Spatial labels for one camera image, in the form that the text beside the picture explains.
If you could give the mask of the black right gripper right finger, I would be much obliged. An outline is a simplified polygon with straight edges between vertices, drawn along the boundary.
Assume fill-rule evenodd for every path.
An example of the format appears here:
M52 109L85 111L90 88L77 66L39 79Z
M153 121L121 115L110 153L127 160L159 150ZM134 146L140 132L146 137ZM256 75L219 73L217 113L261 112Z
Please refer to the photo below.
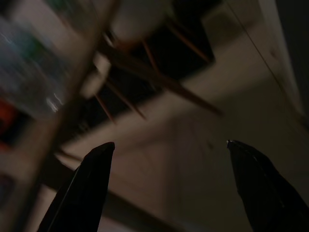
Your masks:
M307 232L309 208L270 159L240 141L227 141L237 191L255 232Z

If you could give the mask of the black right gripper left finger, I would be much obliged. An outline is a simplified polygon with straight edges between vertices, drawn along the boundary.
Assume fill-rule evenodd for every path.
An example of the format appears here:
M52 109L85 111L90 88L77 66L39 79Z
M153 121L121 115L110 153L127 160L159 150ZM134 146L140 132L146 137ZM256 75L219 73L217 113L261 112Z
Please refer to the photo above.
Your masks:
M72 170L52 156L42 182L57 191L45 213L40 232L96 232L105 203L113 142L93 148Z

